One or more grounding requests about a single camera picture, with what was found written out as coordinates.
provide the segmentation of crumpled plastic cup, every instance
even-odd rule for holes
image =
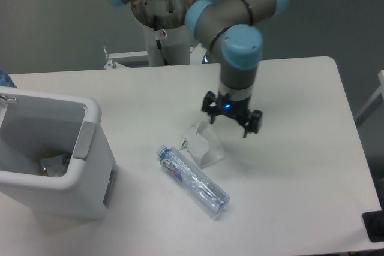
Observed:
[[[188,150],[200,168],[225,158],[223,145],[207,119],[197,121],[186,130],[180,150],[183,149]]]

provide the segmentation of white trash bin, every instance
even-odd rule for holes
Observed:
[[[0,191],[33,210],[104,217],[118,166],[100,121],[93,99],[0,87]],[[40,159],[61,153],[67,172],[42,176]]]

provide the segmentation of white table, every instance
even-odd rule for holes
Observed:
[[[3,255],[303,255],[379,249],[362,213],[380,210],[335,62],[263,61],[252,109],[258,135],[220,116],[226,159],[204,169],[231,200],[213,220],[163,171],[201,117],[219,65],[15,75],[20,88],[95,98],[118,178],[102,221],[32,212],[0,195]]]

